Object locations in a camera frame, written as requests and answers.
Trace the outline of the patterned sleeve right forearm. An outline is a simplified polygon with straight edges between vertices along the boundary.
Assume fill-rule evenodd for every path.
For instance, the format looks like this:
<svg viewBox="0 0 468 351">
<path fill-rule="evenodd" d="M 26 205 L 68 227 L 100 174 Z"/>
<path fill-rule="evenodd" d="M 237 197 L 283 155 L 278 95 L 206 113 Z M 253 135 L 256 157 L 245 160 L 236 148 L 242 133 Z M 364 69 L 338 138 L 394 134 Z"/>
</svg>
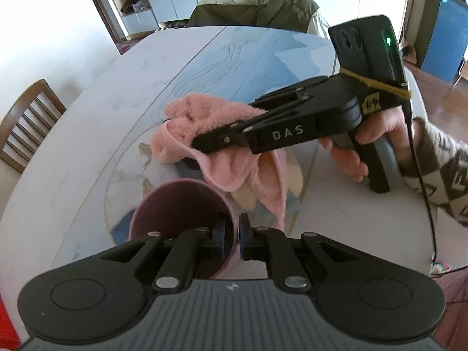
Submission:
<svg viewBox="0 0 468 351">
<path fill-rule="evenodd" d="M 467 144 L 417 117 L 419 142 L 415 146 L 420 167 L 411 163 L 401 167 L 405 183 L 421 191 L 417 173 L 420 172 L 428 200 L 441 208 L 460 225 L 467 226 Z"/>
</svg>

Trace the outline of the person right hand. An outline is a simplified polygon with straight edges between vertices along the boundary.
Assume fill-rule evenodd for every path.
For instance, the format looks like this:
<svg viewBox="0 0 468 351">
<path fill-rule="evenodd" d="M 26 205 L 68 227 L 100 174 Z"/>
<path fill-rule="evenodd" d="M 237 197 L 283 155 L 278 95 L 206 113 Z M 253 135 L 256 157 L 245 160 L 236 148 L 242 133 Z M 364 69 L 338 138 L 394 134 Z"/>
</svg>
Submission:
<svg viewBox="0 0 468 351">
<path fill-rule="evenodd" d="M 355 139 L 359 144 L 366 145 L 383 136 L 390 141 L 398 165 L 410 166 L 412 152 L 405 115 L 401 107 L 370 114 L 360 125 Z M 368 175 L 368 166 L 356 151 L 340 148 L 329 137 L 319 139 L 319 143 L 330 153 L 343 173 L 353 181 L 361 182 Z"/>
</svg>

